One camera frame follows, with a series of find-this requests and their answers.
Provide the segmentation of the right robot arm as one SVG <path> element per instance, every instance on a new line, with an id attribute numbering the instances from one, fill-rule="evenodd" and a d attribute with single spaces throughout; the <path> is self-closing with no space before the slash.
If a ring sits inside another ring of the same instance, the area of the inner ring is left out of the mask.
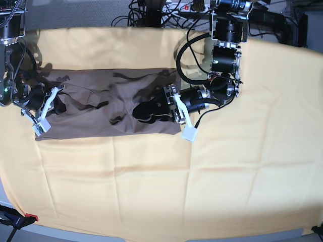
<path id="1" fill-rule="evenodd" d="M 13 104 L 35 122 L 47 113 L 64 113 L 66 106 L 58 98 L 63 85 L 28 83 L 37 63 L 24 41 L 26 12 L 26 1 L 1 1 L 1 106 Z"/>

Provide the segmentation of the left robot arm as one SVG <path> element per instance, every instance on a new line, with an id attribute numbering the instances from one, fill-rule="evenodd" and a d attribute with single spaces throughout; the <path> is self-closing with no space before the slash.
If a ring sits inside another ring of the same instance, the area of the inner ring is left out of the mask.
<path id="1" fill-rule="evenodd" d="M 221 109 L 239 95 L 240 43 L 246 42 L 248 17 L 253 7 L 251 1 L 211 1 L 206 14 L 209 15 L 210 32 L 187 39 L 176 57 L 176 69 L 180 78 L 190 85 L 178 91 L 170 84 L 147 102 L 133 110 L 133 117 L 142 123 L 152 124 L 159 120 L 187 124 L 189 115 L 207 109 L 210 104 Z M 211 38 L 210 70 L 207 79 L 192 80 L 181 68 L 181 58 L 192 44 Z"/>

